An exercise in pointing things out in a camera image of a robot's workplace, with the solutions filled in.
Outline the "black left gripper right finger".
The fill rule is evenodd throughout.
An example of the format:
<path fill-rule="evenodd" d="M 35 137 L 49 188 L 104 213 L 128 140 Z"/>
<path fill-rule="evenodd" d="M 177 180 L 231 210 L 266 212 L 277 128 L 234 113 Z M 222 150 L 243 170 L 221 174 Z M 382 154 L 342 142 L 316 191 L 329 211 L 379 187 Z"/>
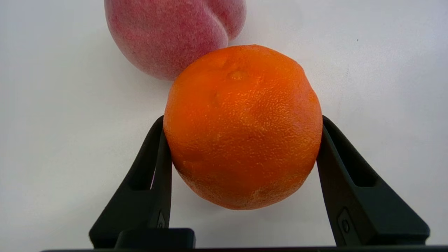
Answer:
<path fill-rule="evenodd" d="M 323 117 L 317 166 L 337 246 L 426 243 L 430 236 L 427 223 L 327 117 Z"/>

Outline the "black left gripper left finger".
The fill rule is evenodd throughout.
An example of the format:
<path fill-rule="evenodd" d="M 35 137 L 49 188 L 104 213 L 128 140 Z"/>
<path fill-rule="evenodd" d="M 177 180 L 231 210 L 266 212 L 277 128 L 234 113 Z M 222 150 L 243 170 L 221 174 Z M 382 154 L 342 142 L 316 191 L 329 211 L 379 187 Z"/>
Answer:
<path fill-rule="evenodd" d="M 94 247 L 115 247 L 122 231 L 168 228 L 172 198 L 172 157 L 163 117 L 150 128 L 133 164 L 89 231 Z"/>

